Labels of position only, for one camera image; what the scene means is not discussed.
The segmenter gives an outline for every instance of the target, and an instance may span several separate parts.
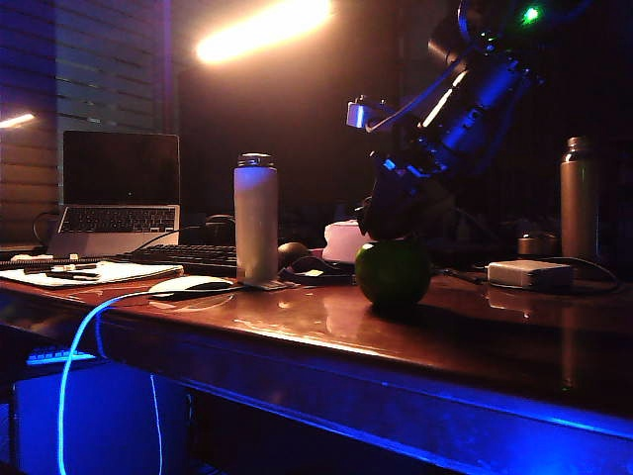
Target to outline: black computer mouse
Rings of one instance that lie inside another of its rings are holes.
[[[310,250],[300,242],[286,242],[278,248],[279,268],[288,267],[300,257],[311,255]]]

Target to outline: white box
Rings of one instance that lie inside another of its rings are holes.
[[[574,281],[574,268],[567,264],[554,264],[539,260],[507,260],[488,265],[491,284],[547,289],[569,287]]]

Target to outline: water bottle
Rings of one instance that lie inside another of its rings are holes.
[[[591,141],[572,137],[561,162],[563,256],[598,261],[599,163]]]
[[[237,280],[265,286],[277,277],[278,179],[272,157],[245,153],[233,174]]]

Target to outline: green light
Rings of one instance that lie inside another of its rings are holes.
[[[523,20],[521,23],[523,25],[531,25],[532,23],[536,22],[540,16],[541,12],[537,7],[529,7],[523,13]]]

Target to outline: lamp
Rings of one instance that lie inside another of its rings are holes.
[[[286,0],[202,40],[197,54],[222,62],[311,31],[330,16],[329,0]]]
[[[0,121],[0,129],[19,127],[26,122],[32,121],[35,117],[33,114],[23,114],[21,116],[12,117],[11,119],[5,119],[4,121]]]

